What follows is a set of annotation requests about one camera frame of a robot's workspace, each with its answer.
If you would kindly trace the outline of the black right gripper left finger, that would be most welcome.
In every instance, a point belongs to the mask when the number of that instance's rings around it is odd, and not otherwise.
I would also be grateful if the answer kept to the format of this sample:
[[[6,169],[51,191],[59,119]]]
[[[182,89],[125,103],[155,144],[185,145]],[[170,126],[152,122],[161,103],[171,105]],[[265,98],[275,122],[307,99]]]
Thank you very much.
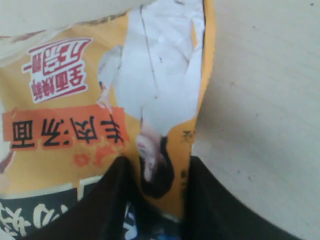
[[[130,161],[117,157],[93,189],[66,213],[27,240],[137,240]]]

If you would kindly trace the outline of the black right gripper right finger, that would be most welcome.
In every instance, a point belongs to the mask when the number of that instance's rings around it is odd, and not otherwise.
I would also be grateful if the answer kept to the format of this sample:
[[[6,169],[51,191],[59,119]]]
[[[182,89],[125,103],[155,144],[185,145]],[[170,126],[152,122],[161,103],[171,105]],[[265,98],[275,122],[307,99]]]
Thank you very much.
[[[232,195],[197,156],[190,158],[184,240],[295,240]]]

